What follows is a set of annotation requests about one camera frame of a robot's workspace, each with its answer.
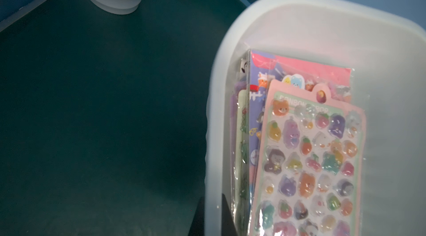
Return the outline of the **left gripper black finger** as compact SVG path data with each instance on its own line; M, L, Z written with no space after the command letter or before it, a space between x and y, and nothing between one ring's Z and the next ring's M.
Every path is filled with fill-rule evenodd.
M237 236L233 216L224 194L222 194L221 236Z

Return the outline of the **pink bonbon drop sticker sheet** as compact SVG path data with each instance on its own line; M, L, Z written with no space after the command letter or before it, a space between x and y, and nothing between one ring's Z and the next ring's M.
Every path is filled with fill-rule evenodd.
M357 236L365 111L272 81L266 97L250 236Z

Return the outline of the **pink blue cat sticker sheet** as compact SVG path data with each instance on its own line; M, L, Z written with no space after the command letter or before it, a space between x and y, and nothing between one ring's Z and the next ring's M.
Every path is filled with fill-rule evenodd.
M254 194L255 172L258 162L265 101L272 80L283 81L298 88L312 91L315 85L325 83L331 97L344 102L351 101L351 69L324 65L290 57L269 54L264 51L248 52L248 152L250 196Z

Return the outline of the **white plastic storage box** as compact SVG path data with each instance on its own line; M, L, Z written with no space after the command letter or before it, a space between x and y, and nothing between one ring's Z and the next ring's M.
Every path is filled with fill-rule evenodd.
M227 31L207 101L205 235L222 233L231 78L249 49L354 69L353 103L369 96L360 234L425 235L426 33L408 19L344 0L258 0Z

